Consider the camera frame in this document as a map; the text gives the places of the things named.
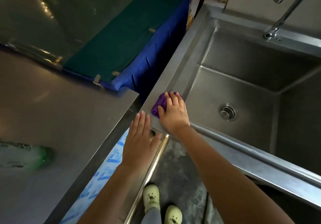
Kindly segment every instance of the purple cloth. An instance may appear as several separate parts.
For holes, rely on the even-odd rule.
[[[153,108],[150,111],[152,115],[159,118],[157,106],[161,106],[164,109],[164,111],[166,112],[166,97],[165,97],[164,93],[158,97],[155,105],[153,106]]]

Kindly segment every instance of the person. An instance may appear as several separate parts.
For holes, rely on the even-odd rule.
[[[158,107],[160,121],[186,148],[224,224],[294,224],[272,199],[190,127],[186,105],[179,93],[165,92],[165,97],[166,113]],[[130,124],[122,163],[78,224],[117,222],[132,182],[140,171],[149,167],[158,149],[161,135],[156,135],[150,142],[149,133],[150,116],[142,111]],[[143,200],[146,215],[142,224],[161,224],[157,186],[147,186]],[[165,224],[181,222],[179,208],[170,206],[165,214]]]

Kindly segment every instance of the faucet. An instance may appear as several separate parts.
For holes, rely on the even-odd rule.
[[[281,3],[283,0],[274,0],[275,3]],[[291,15],[291,13],[296,9],[296,7],[303,0],[295,0],[291,7],[285,12],[285,14],[267,31],[264,33],[263,37],[267,40],[276,36],[276,32],[280,29],[280,27],[284,24],[287,18]]]

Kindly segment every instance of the hand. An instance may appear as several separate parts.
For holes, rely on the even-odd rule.
[[[123,150],[121,165],[131,172],[149,167],[160,144],[161,134],[149,141],[150,117],[145,112],[137,113],[131,122]]]
[[[161,106],[157,107],[160,122],[168,131],[177,136],[181,128],[189,126],[186,105],[178,92],[176,95],[170,92],[171,97],[167,92],[164,95],[166,97],[166,113]]]

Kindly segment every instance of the sink drain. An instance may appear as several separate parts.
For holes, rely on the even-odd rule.
[[[229,122],[235,121],[239,114],[237,108],[230,103],[223,103],[219,105],[217,112],[222,119]]]

